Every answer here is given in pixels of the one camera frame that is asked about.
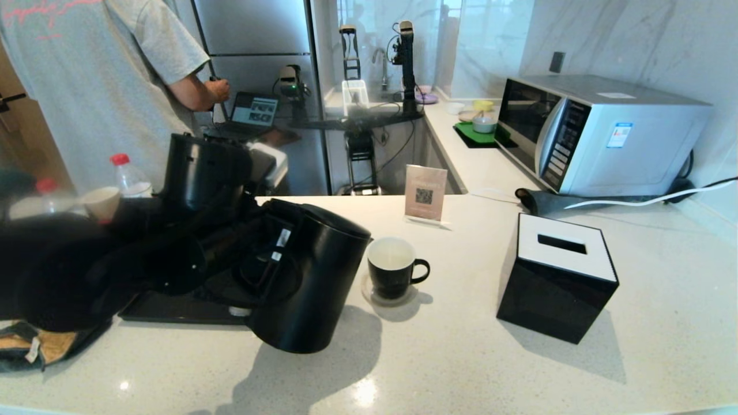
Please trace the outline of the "person's right hand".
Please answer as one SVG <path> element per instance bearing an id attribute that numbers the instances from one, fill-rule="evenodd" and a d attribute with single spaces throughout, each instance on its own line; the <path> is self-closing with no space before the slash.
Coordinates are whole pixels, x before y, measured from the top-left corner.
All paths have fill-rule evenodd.
<path id="1" fill-rule="evenodd" d="M 224 78 L 211 78 L 205 82 L 205 87 L 210 94 L 210 106 L 224 103 L 230 98 L 231 87 Z"/>

